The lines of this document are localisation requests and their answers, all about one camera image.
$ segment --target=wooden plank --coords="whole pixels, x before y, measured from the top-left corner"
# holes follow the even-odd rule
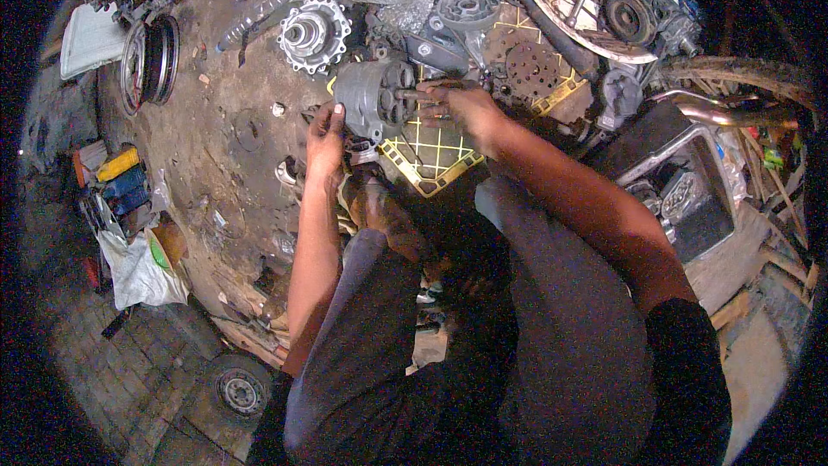
[[[742,288],[726,305],[722,306],[710,317],[710,323],[716,331],[719,331],[719,329],[728,323],[747,315],[749,309],[750,293],[746,288]]]
[[[809,310],[812,309],[812,303],[806,296],[805,288],[791,274],[788,274],[773,263],[766,264],[762,268],[762,274],[790,291],[793,295],[796,295],[803,306]]]
[[[808,274],[805,270],[805,267],[801,264],[797,263],[787,255],[782,254],[781,252],[771,248],[770,246],[764,243],[759,248],[759,251],[761,252],[762,256],[767,258],[768,261],[770,261],[771,263],[783,269],[788,274],[793,275],[803,283],[806,282]]]
[[[235,346],[239,346],[249,353],[261,358],[275,369],[284,365],[284,351],[279,350],[279,339],[273,335],[265,335],[252,327],[236,324],[225,318],[210,317],[225,337]]]

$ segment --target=leg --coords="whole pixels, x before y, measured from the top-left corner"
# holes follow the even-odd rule
[[[319,335],[287,401],[285,448],[297,463],[369,463],[429,435],[439,373],[410,377],[418,267],[382,233],[357,233]]]
[[[501,424],[530,463],[619,463],[643,444],[655,402],[647,334],[618,275],[516,183],[475,202],[512,247],[519,338]]]

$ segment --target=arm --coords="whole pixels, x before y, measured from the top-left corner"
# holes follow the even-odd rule
[[[458,82],[421,83],[434,107],[451,115],[486,156],[506,165],[546,209],[615,267],[645,314],[671,298],[697,302],[661,224],[634,196],[506,117],[489,94]]]
[[[334,296],[342,264],[334,213],[341,177],[345,109],[325,105],[308,127],[307,174],[299,211],[299,241],[287,291],[291,352],[286,372],[297,376]]]

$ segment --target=hand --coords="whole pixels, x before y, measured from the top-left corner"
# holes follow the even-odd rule
[[[498,132],[514,123],[494,103],[492,97],[471,81],[437,80],[422,82],[417,89],[425,92],[427,98],[421,102],[433,102],[433,107],[421,108],[418,112],[424,126],[445,125],[438,117],[451,117],[454,123],[469,134],[475,147],[488,157],[495,157],[494,143]]]
[[[314,114],[308,126],[307,174],[305,181],[332,183],[341,178],[342,156],[345,152],[342,127],[345,124],[345,105],[329,101]]]

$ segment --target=white plastic bag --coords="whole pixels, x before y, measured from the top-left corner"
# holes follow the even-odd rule
[[[747,161],[744,159],[739,143],[730,131],[719,129],[716,131],[716,143],[719,146],[719,156],[722,159],[722,166],[724,167],[724,174],[727,175],[730,183],[730,190],[733,193],[733,201],[736,207],[743,198],[747,198],[748,184],[744,179],[742,169]]]
[[[161,306],[187,303],[189,290],[181,278],[165,271],[152,258],[144,233],[138,233],[127,245],[109,231],[98,231],[103,256],[112,271],[115,308],[119,311],[138,303]]]

